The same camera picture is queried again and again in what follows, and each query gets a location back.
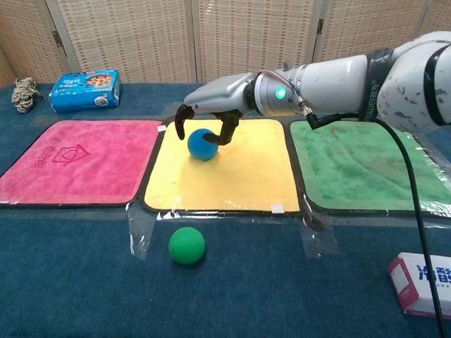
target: green led light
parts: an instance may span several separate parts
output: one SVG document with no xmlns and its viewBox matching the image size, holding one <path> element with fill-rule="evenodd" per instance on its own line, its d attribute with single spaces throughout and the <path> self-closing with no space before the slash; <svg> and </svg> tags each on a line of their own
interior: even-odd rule
<svg viewBox="0 0 451 338">
<path fill-rule="evenodd" d="M 283 100 L 283 98 L 285 97 L 286 94 L 287 94 L 287 92 L 285 91 L 285 88 L 279 87 L 276 89 L 276 97 L 279 100 Z"/>
</svg>

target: tissue box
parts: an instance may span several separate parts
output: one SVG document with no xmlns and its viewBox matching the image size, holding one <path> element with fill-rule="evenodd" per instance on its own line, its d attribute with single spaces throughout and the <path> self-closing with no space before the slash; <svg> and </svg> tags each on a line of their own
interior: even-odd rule
<svg viewBox="0 0 451 338">
<path fill-rule="evenodd" d="M 451 319 L 451 258 L 431 255 L 443 317 Z M 424 256 L 402 252 L 388 268 L 401 308 L 406 314 L 435 317 Z"/>
<path fill-rule="evenodd" d="M 49 94 L 51 107 L 57 113 L 116 107 L 121 94 L 117 70 L 62 74 Z"/>
</svg>

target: metal hinge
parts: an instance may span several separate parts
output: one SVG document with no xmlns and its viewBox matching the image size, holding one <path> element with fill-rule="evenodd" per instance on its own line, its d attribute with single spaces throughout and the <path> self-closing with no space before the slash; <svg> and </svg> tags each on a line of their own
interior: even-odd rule
<svg viewBox="0 0 451 338">
<path fill-rule="evenodd" d="M 321 32 L 323 32 L 323 24 L 324 24 L 324 19 L 319 19 L 318 20 L 318 27 L 316 28 L 316 33 L 317 34 L 321 34 Z"/>
<path fill-rule="evenodd" d="M 57 47 L 62 47 L 63 46 L 63 42 L 61 41 L 61 37 L 59 36 L 59 33 L 57 30 L 52 30 L 51 34 L 54 36 L 54 40 L 56 43 Z"/>
</svg>

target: robotic arm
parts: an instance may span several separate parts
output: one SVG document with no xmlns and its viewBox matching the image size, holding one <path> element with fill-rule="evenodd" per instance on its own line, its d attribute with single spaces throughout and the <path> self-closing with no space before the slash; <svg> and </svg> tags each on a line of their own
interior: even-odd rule
<svg viewBox="0 0 451 338">
<path fill-rule="evenodd" d="M 451 123 L 451 32 L 433 32 L 396 49 L 368 56 L 262 70 L 221 77 L 186 96 L 175 115 L 180 139 L 183 123 L 195 113 L 223 121 L 220 135 L 208 142 L 231 141 L 239 119 L 257 110 L 266 116 L 303 115 L 312 129 L 359 112 L 359 120 L 379 116 L 408 132 L 428 132 Z M 327 113 L 316 117 L 317 113 Z"/>
</svg>

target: yellow towel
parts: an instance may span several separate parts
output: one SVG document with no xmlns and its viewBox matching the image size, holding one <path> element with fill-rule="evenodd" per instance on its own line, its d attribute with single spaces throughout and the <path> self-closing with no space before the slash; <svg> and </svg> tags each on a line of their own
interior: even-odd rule
<svg viewBox="0 0 451 338">
<path fill-rule="evenodd" d="M 197 129 L 221 130 L 219 120 L 188 120 L 180 141 L 174 123 L 166 130 L 144 202 L 159 210 L 270 211 L 282 204 L 299 211 L 295 180 L 282 125 L 275 120 L 242 120 L 232 142 L 210 161 L 193 158 L 187 138 Z"/>
</svg>

